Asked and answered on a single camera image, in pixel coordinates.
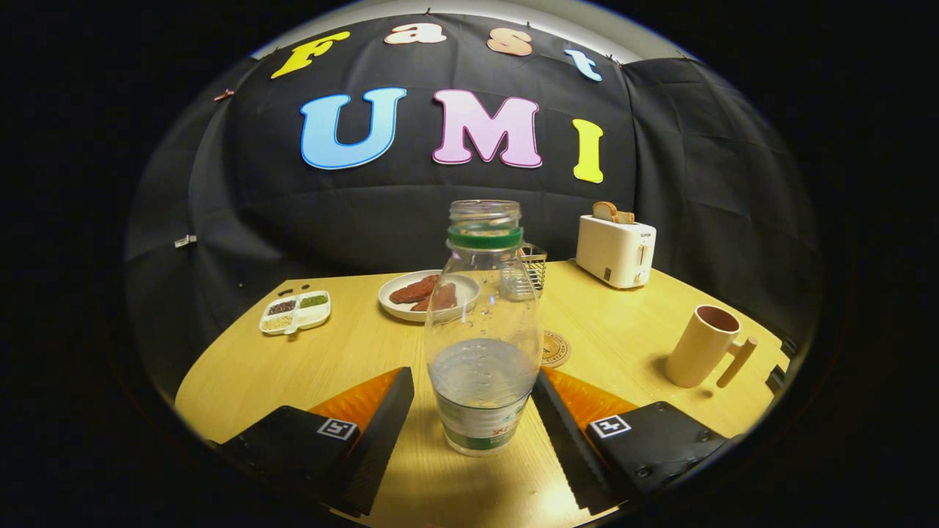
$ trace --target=white tray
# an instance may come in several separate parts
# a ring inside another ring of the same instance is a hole
[[[306,308],[300,308],[300,304],[304,299],[309,297],[315,297],[316,295],[326,296],[325,304],[318,304],[316,306],[307,306]],[[281,312],[279,314],[269,315],[270,309],[280,303],[289,303],[293,301],[294,306],[290,310]],[[271,301],[264,308],[264,315],[261,316],[261,320],[257,323],[257,328],[261,332],[268,335],[280,335],[280,334],[293,334],[297,330],[306,330],[308,328],[314,328],[326,322],[326,319],[329,318],[330,313],[332,313],[332,297],[330,293],[326,290],[319,291],[308,291],[306,293],[301,293],[299,295],[288,295],[285,297],[280,297],[274,301]],[[290,318],[290,322],[286,326],[281,328],[276,328],[273,330],[264,330],[264,323],[269,320],[274,320],[281,317]]]

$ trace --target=beige mug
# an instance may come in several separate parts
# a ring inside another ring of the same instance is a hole
[[[757,346],[756,337],[742,344],[734,342],[739,334],[740,321],[732,313],[710,304],[698,306],[665,362],[665,375],[679,387],[696,387],[729,353],[733,363],[717,380],[718,387],[727,386]]]

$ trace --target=letter m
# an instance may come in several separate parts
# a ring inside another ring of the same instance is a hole
[[[534,115],[538,105],[527,99],[510,97],[502,102],[495,117],[490,117],[472,92],[439,90],[434,99],[443,104],[443,142],[434,151],[434,161],[446,164],[467,163],[472,152],[464,144],[464,132],[484,162],[489,163],[506,138],[499,159],[515,167],[541,166],[535,148]]]

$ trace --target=water bottle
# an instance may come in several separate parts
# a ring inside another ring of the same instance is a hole
[[[518,258],[517,202],[463,200],[450,207],[452,252],[424,323],[427,371],[447,443],[495,455],[515,435],[541,365],[538,298]]]

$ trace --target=wooden table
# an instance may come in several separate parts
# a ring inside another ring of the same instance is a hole
[[[492,458],[464,457],[449,446],[423,358],[423,325],[388,315],[377,300],[393,274],[290,280],[275,288],[202,354],[183,380],[178,412],[196,432],[223,443],[281,405],[308,409],[398,366],[410,366],[414,401],[368,517],[370,526],[559,526],[591,516],[577,509],[532,403],[511,445]],[[540,302],[545,329],[561,334],[571,356],[559,370],[637,405],[666,400],[718,433],[747,431],[772,400],[765,380],[786,368],[780,341],[750,318],[663,272],[615,290],[573,261],[548,262]],[[266,336],[257,323],[277,293],[325,289],[332,315],[318,328]],[[724,307],[759,346],[729,386],[716,387],[727,355],[700,386],[671,384],[663,363],[698,304]]]

